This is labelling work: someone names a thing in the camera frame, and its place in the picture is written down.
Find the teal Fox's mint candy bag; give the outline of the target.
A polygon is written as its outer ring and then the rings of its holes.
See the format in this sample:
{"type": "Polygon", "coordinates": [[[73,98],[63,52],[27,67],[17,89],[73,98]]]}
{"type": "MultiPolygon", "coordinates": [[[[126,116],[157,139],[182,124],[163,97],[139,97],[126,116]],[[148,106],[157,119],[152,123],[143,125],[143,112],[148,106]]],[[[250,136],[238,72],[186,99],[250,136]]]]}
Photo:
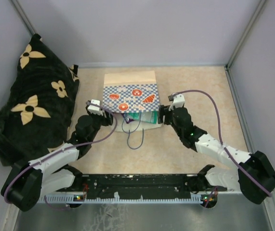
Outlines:
{"type": "Polygon", "coordinates": [[[157,123],[157,111],[152,112],[140,112],[140,113],[125,113],[126,119],[142,121],[146,123],[156,124],[157,123]]]}

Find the checkered paper bag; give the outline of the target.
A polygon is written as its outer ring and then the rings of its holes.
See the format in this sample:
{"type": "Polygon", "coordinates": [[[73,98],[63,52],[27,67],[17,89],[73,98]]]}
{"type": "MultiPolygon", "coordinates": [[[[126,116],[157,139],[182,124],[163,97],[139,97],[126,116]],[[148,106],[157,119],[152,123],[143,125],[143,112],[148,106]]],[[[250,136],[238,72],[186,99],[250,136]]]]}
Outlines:
{"type": "Polygon", "coordinates": [[[159,110],[160,98],[155,72],[137,71],[109,73],[104,76],[103,107],[109,109],[118,120],[116,131],[135,132],[159,128],[158,123],[151,124],[131,120],[126,124],[123,113],[152,112],[159,110]]]}

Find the purple candy bag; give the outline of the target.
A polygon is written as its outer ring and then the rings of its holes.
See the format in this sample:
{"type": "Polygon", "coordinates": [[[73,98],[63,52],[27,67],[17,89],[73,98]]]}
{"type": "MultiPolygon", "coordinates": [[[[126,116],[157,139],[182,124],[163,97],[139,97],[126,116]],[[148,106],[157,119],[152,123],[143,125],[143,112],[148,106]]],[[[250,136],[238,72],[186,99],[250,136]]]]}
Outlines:
{"type": "Polygon", "coordinates": [[[121,115],[122,115],[122,117],[123,117],[126,124],[129,124],[131,122],[131,119],[129,118],[128,115],[126,115],[125,113],[123,113],[121,115]]]}

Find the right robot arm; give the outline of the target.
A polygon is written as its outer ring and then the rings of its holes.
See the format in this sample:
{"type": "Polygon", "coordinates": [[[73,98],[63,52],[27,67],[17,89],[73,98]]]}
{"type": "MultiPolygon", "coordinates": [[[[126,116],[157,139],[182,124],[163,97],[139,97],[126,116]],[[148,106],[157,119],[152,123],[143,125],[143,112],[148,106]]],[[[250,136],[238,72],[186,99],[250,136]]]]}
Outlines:
{"type": "Polygon", "coordinates": [[[170,125],[186,148],[208,155],[230,169],[208,167],[198,178],[199,187],[213,186],[241,192],[249,201],[261,204],[275,189],[275,170],[267,156],[235,149],[194,125],[185,107],[160,106],[159,123],[170,125]]]}

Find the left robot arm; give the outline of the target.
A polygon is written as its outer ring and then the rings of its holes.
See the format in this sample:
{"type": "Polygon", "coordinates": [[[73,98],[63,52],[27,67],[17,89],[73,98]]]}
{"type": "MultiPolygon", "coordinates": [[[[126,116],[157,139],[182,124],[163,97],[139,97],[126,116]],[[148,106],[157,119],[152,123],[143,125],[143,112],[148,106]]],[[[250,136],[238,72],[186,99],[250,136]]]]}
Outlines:
{"type": "Polygon", "coordinates": [[[82,158],[95,143],[95,137],[102,126],[118,125],[115,114],[94,102],[88,102],[87,115],[78,119],[71,139],[61,147],[40,158],[14,163],[1,190],[4,201],[21,211],[29,211],[47,195],[70,188],[78,191],[83,186],[82,173],[69,164],[82,158]]]}

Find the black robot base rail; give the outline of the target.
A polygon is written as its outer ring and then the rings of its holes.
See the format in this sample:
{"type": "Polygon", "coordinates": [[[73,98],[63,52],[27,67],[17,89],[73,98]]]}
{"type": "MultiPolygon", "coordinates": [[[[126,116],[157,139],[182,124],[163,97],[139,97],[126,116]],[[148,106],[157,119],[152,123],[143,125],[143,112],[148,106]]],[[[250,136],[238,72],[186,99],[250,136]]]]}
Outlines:
{"type": "Polygon", "coordinates": [[[197,174],[89,174],[59,192],[86,193],[87,199],[189,199],[214,188],[205,173],[197,174]]]}

